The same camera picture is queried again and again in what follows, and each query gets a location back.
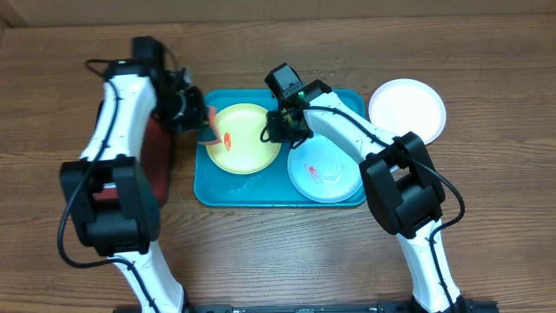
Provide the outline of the yellow-green plate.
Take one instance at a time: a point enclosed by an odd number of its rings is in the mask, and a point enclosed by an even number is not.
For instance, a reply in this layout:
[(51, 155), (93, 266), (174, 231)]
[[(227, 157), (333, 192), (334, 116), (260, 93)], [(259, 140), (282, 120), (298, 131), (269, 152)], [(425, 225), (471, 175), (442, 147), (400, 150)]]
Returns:
[(237, 103), (215, 115), (221, 142), (207, 147), (210, 159), (222, 170), (247, 175), (269, 166), (281, 150), (280, 143), (264, 143), (261, 133), (268, 110), (252, 103)]

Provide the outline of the light blue plate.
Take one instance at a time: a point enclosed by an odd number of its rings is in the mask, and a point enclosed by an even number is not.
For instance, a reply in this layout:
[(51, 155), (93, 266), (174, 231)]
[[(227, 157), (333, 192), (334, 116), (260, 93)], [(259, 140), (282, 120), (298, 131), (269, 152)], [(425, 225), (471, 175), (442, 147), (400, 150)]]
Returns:
[(362, 186), (358, 164), (320, 135), (289, 151), (288, 174), (295, 188), (317, 203), (347, 200)]

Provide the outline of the white plate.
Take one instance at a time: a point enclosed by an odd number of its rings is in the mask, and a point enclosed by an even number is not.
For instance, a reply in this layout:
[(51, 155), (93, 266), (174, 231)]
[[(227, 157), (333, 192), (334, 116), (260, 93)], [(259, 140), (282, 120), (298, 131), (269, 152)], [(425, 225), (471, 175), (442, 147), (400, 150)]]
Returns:
[(447, 121), (440, 95), (429, 85), (409, 78), (380, 86), (370, 98), (368, 115), (372, 124), (399, 136), (412, 131), (425, 144), (440, 136)]

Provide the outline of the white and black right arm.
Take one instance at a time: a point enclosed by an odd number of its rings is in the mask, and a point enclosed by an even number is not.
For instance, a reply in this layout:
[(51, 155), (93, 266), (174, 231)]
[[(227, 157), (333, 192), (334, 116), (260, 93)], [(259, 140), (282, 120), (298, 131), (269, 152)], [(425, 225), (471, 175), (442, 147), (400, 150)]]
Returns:
[(268, 113), (263, 142), (289, 141), (297, 148), (313, 134), (324, 136), (359, 166), (367, 205), (376, 222), (397, 237), (413, 283), (414, 312), (464, 312), (465, 298), (453, 281), (441, 232), (446, 190), (463, 200), (439, 174), (426, 145), (413, 132), (396, 136), (371, 124), (321, 80), (304, 83), (287, 63), (264, 79), (278, 109)]

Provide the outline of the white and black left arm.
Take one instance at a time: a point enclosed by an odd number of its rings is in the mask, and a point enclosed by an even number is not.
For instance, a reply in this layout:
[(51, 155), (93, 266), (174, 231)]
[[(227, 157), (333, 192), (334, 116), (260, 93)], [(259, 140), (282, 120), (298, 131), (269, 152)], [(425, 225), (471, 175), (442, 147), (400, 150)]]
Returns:
[(121, 271), (142, 312), (193, 309), (158, 242), (161, 209), (176, 136), (196, 130), (202, 144), (221, 140), (215, 108), (187, 69), (166, 66), (171, 57), (157, 39), (135, 37), (129, 58), (86, 62), (103, 80), (104, 97), (87, 147), (60, 169), (62, 223), (74, 225), (99, 265)]

